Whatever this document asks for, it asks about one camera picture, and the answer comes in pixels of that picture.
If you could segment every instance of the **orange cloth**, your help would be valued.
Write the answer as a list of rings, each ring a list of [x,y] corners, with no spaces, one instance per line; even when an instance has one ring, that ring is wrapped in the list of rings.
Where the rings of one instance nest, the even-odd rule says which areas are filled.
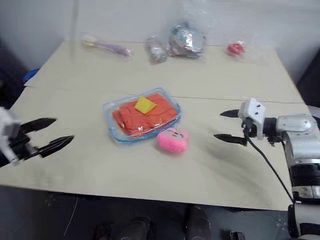
[[[128,135],[143,133],[177,116],[177,110],[159,93],[146,98],[156,104],[155,108],[147,114],[135,109],[137,101],[123,104],[119,110],[112,113],[118,125]]]

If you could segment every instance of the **floor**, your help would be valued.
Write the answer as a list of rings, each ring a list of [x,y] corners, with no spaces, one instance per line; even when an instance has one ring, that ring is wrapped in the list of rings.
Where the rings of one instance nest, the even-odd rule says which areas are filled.
[[[64,232],[74,210],[72,221]],[[114,197],[76,196],[0,187],[0,239],[91,240],[97,224],[124,224],[148,216],[165,236],[174,224],[183,226],[187,204]],[[229,240],[229,231],[246,240],[287,240],[287,212],[243,210],[202,205],[211,222],[212,239]],[[184,235],[174,239],[183,239]]]

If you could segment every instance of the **red object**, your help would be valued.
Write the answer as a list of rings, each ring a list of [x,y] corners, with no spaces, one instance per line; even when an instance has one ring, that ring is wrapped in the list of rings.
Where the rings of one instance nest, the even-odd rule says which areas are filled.
[[[244,47],[240,43],[231,43],[227,47],[228,54],[235,56],[235,55],[242,55],[245,52]]]
[[[143,133],[165,124],[178,114],[177,110],[162,95],[155,93],[146,98],[156,104],[155,108],[147,114],[135,109],[137,101],[126,103],[118,111],[112,113],[118,125],[128,135]]]

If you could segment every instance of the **white table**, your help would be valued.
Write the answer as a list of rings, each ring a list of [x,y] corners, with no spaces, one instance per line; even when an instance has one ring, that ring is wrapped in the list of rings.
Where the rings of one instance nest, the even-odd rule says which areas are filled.
[[[123,61],[80,45],[63,43],[28,82],[12,110],[23,122],[58,118],[30,134],[36,146],[75,135],[46,158],[0,168],[0,184],[75,194],[152,199],[229,207],[286,210],[289,199],[262,157],[250,146],[226,143],[213,134],[242,136],[241,121],[219,114],[257,97],[267,117],[308,113],[275,52],[268,66],[232,61],[209,47],[206,61],[172,59],[149,65],[142,43]],[[180,129],[189,132],[181,155],[163,152],[156,140],[132,145],[110,136],[102,104],[164,87],[180,104]],[[290,180],[282,147],[254,142],[284,183]]]

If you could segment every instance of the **blue object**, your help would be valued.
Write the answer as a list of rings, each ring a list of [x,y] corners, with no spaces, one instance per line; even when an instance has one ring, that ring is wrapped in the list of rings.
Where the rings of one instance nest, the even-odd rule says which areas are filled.
[[[148,97],[153,94],[160,94],[167,99],[171,105],[176,109],[177,115],[169,121],[156,126],[153,129],[145,131],[143,133],[137,133],[133,135],[126,134],[123,129],[118,125],[117,121],[113,117],[113,112],[119,110],[120,106],[133,101],[137,101],[140,96]],[[103,105],[106,121],[109,125],[109,130],[112,136],[120,143],[135,143],[143,139],[148,139],[156,136],[158,133],[164,131],[167,128],[173,127],[181,118],[181,108],[178,103],[170,96],[170,94],[163,88],[155,88],[149,91],[142,92],[134,96],[127,96],[118,100],[114,100]]]
[[[30,78],[32,78],[34,75],[37,74],[37,72],[39,71],[40,68],[34,69],[32,71],[29,71],[28,73],[26,73],[23,78],[22,78],[22,82],[23,84],[25,84],[26,82],[29,81]]]

